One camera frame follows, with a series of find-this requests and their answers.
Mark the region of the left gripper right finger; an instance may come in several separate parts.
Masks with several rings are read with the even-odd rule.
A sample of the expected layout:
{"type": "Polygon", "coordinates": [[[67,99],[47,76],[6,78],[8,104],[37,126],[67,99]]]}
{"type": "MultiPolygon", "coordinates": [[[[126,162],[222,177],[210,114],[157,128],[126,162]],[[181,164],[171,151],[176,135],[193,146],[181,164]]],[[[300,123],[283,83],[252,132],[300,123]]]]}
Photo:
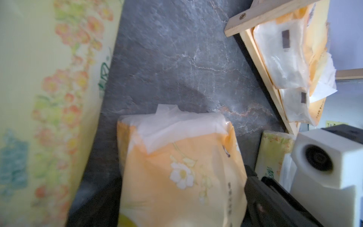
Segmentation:
{"type": "Polygon", "coordinates": [[[255,227],[321,227],[322,224],[275,179],[263,177],[246,165],[244,188],[248,212],[255,227]]]}

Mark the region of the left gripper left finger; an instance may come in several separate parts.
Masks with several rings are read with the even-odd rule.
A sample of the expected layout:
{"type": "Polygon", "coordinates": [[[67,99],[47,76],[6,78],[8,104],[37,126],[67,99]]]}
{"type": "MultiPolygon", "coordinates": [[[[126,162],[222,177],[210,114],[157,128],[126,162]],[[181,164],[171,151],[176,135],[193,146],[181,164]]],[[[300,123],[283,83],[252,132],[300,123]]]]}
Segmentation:
{"type": "Polygon", "coordinates": [[[69,215],[67,227],[116,227],[119,217],[122,178],[116,178],[69,215]]]}

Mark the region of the orange tissue pack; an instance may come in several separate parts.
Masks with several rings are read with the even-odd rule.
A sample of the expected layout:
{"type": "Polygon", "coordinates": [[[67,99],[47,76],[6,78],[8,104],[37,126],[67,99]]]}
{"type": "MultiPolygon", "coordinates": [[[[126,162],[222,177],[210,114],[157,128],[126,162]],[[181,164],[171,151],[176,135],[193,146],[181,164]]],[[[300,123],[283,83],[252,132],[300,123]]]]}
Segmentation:
{"type": "Polygon", "coordinates": [[[120,227],[239,227],[247,174],[221,113],[158,105],[117,122],[120,227]]]}
{"type": "Polygon", "coordinates": [[[253,37],[288,121],[317,126],[323,100],[337,91],[336,69],[328,52],[315,69],[309,68],[303,52],[305,30],[303,19],[281,24],[273,20],[256,26],[253,37]]]}
{"type": "Polygon", "coordinates": [[[275,19],[277,24],[293,19],[304,22],[303,52],[309,65],[311,86],[317,85],[321,77],[318,73],[318,65],[327,51],[329,6],[329,0],[318,1],[275,19]]]}

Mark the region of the wooden two-tier shelf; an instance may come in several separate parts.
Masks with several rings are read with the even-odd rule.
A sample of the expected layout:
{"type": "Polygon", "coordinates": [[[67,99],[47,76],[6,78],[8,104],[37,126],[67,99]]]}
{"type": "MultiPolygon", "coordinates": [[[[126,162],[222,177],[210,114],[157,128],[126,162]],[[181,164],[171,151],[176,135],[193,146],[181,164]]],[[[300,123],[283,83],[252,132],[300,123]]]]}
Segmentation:
{"type": "MultiPolygon", "coordinates": [[[[227,23],[227,26],[225,27],[225,35],[227,37],[231,37],[234,35],[239,35],[244,42],[247,51],[256,66],[262,81],[264,82],[275,107],[277,108],[279,115],[281,116],[286,129],[289,133],[293,135],[297,135],[299,132],[299,128],[301,124],[300,122],[293,122],[290,123],[286,117],[282,99],[280,96],[280,92],[278,89],[275,88],[273,85],[273,82],[268,74],[268,71],[266,69],[266,66],[264,64],[264,61],[260,55],[259,49],[255,43],[254,37],[253,37],[253,30],[256,26],[270,22],[275,21],[278,17],[281,17],[285,14],[288,14],[290,12],[293,12],[296,9],[300,9],[303,7],[306,7],[310,4],[313,4],[318,1],[253,1],[251,7],[234,16],[231,17],[227,23]]],[[[330,25],[328,30],[328,42],[326,44],[327,52],[329,53],[330,48],[330,25]]],[[[335,82],[338,80],[345,80],[345,79],[361,79],[363,76],[362,69],[351,69],[351,70],[342,70],[338,71],[336,69],[335,74],[335,82]]],[[[322,112],[324,109],[326,98],[322,102],[322,112]]]]}

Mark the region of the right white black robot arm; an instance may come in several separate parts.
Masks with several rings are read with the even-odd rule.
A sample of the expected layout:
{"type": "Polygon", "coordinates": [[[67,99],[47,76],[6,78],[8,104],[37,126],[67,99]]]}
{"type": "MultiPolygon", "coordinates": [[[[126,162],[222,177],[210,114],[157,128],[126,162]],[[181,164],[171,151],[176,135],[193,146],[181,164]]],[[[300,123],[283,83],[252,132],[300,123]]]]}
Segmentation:
{"type": "Polygon", "coordinates": [[[362,129],[359,129],[359,128],[356,128],[356,127],[353,127],[353,126],[350,126],[347,124],[340,124],[340,125],[323,128],[323,130],[363,145],[363,130],[362,129]]]}

